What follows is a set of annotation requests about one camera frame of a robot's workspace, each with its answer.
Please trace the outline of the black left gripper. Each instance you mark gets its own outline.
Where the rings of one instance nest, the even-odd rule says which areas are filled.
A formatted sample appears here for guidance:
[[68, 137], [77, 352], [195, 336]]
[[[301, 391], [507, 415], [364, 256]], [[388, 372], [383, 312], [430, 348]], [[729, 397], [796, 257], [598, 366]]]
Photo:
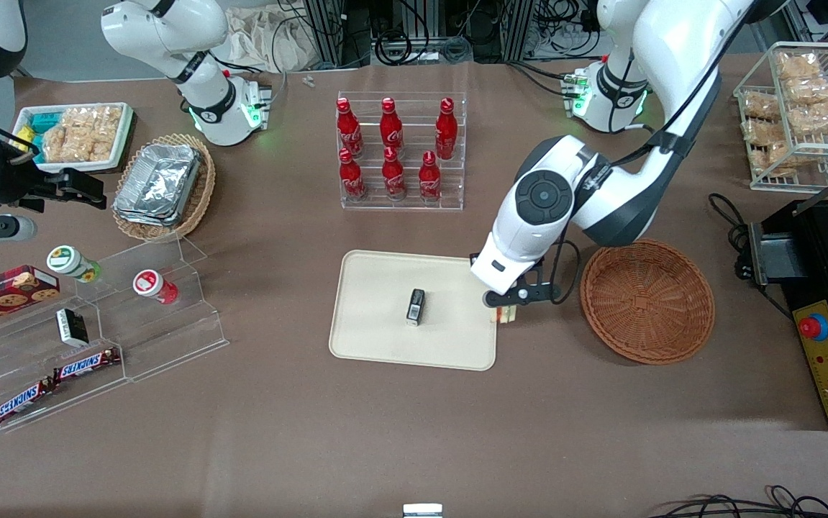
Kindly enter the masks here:
[[555, 303], [561, 297], [561, 288], [554, 279], [554, 272], [546, 274], [543, 261], [535, 263], [519, 281], [519, 304]]

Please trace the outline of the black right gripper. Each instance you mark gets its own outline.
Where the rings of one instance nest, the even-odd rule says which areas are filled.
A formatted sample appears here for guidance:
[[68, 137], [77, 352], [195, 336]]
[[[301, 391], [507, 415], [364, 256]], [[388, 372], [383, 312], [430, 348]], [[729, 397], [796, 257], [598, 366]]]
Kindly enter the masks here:
[[41, 213], [46, 200], [61, 200], [106, 209], [104, 183], [97, 177], [75, 168], [62, 168], [54, 177], [40, 171], [32, 160], [13, 164], [18, 158], [13, 153], [0, 156], [0, 206], [23, 206]]

